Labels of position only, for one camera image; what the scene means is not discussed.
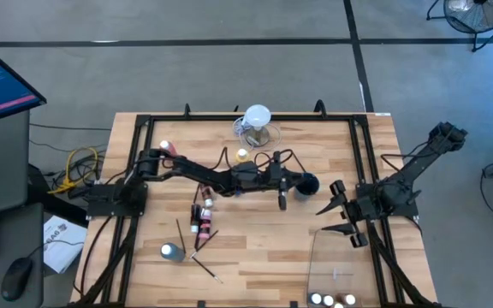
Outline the white paper booklet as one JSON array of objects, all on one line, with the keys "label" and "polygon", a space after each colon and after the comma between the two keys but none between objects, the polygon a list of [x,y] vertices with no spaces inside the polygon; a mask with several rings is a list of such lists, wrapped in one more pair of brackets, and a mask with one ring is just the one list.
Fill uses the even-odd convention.
[{"label": "white paper booklet", "polygon": [[87,229],[53,216],[44,224],[44,262],[63,273],[82,251]]}]

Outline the white bulb table lamp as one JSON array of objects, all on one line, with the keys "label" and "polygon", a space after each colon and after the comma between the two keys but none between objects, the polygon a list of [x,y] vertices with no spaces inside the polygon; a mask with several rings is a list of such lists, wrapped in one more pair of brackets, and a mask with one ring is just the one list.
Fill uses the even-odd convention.
[{"label": "white bulb table lamp", "polygon": [[267,125],[270,123],[271,112],[262,104],[255,104],[246,110],[241,121],[242,135],[252,147],[261,147],[270,140]]}]

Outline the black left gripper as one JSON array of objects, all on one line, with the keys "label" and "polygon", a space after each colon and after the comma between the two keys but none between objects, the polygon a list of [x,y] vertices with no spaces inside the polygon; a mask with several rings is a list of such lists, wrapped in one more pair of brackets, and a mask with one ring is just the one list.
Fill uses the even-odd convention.
[{"label": "black left gripper", "polygon": [[[286,210],[287,194],[288,194],[288,180],[287,173],[283,171],[281,162],[281,152],[275,151],[270,160],[270,164],[267,168],[269,172],[269,183],[278,191],[278,206],[280,210]],[[311,179],[311,173],[308,172],[292,172],[294,178],[293,183],[295,185],[302,185],[308,183]]]}]

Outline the grey desk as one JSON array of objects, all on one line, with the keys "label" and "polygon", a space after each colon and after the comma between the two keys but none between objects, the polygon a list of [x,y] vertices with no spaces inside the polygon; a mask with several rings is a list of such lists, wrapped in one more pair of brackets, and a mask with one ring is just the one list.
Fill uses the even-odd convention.
[{"label": "grey desk", "polygon": [[[39,308],[43,302],[43,237],[40,204],[27,204],[29,120],[27,111],[0,119],[0,308]],[[7,301],[1,285],[9,266],[30,257],[32,269],[20,298]]]}]

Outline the large pink paint bottle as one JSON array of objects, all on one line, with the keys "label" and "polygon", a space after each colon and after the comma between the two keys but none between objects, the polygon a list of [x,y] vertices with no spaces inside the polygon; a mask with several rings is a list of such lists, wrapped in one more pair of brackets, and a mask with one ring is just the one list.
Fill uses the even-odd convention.
[{"label": "large pink paint bottle", "polygon": [[171,156],[175,157],[177,155],[175,146],[168,140],[162,140],[159,146],[162,150],[166,150]]}]

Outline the blue-grey plastic cup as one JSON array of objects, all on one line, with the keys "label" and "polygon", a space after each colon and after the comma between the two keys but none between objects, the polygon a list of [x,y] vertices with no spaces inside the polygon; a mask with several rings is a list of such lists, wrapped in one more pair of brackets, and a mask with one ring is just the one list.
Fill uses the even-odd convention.
[{"label": "blue-grey plastic cup", "polygon": [[318,193],[320,181],[317,176],[312,173],[304,173],[302,179],[303,181],[294,187],[294,197],[304,201]]}]

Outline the clear plastic bin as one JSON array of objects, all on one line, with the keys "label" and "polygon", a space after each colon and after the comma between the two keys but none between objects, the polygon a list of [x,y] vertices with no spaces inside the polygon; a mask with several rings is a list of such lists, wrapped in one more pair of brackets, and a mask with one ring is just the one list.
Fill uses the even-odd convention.
[{"label": "clear plastic bin", "polygon": [[361,297],[354,290],[353,283],[356,275],[353,266],[354,254],[347,238],[330,231],[318,230],[313,235],[312,248],[306,282],[306,303],[308,308],[334,308],[308,303],[309,293],[331,295],[335,303],[337,296],[351,293],[356,298],[356,304],[344,308],[361,307]]}]

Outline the small pink paint bottle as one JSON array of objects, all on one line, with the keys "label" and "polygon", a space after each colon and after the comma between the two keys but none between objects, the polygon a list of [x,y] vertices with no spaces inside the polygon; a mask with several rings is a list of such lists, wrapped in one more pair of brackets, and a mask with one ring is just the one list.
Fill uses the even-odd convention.
[{"label": "small pink paint bottle", "polygon": [[207,240],[211,236],[212,213],[208,209],[203,209],[199,217],[199,238]]}]

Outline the black computer mouse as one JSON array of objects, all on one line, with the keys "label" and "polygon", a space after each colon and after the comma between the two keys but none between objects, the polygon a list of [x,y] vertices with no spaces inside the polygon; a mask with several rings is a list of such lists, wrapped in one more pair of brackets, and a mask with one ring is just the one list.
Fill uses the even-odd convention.
[{"label": "black computer mouse", "polygon": [[33,267],[31,258],[17,258],[3,275],[0,287],[2,298],[15,301],[23,294]]}]

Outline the large teal paint bottle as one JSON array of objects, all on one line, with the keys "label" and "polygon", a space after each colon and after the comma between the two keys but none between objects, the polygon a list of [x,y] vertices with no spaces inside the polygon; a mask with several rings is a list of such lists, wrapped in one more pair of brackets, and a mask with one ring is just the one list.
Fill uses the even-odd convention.
[{"label": "large teal paint bottle", "polygon": [[174,243],[165,243],[160,248],[161,256],[169,261],[181,263],[185,259],[185,252]]}]

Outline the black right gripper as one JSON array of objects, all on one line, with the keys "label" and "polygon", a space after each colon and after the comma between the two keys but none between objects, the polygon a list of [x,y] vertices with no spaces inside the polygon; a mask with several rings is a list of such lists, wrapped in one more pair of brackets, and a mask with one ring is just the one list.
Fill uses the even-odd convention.
[{"label": "black right gripper", "polygon": [[330,185],[333,197],[317,215],[326,213],[341,206],[341,216],[347,223],[324,227],[323,231],[337,232],[350,236],[354,248],[367,246],[366,235],[359,230],[358,222],[371,221],[377,218],[377,209],[374,205],[374,184],[359,184],[356,188],[357,198],[347,200],[346,189],[342,181],[335,181]]}]

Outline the black paintbrush silver ferrule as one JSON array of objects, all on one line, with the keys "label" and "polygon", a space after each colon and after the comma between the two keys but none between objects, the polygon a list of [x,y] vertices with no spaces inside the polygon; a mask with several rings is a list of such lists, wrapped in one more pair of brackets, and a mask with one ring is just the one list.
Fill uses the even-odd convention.
[{"label": "black paintbrush silver ferrule", "polygon": [[220,284],[223,284],[223,281],[216,275],[214,274],[210,269],[208,269],[205,265],[203,265],[196,257],[192,257],[192,260],[200,266],[205,272],[208,273],[215,281],[217,281]]}]

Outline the black floor fan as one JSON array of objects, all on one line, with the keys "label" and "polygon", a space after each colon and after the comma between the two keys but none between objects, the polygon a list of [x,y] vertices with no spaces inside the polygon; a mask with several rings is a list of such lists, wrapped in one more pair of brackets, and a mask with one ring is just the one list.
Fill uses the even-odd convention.
[{"label": "black floor fan", "polygon": [[493,0],[435,0],[425,19],[444,19],[457,32],[472,35],[471,52],[493,40]]}]

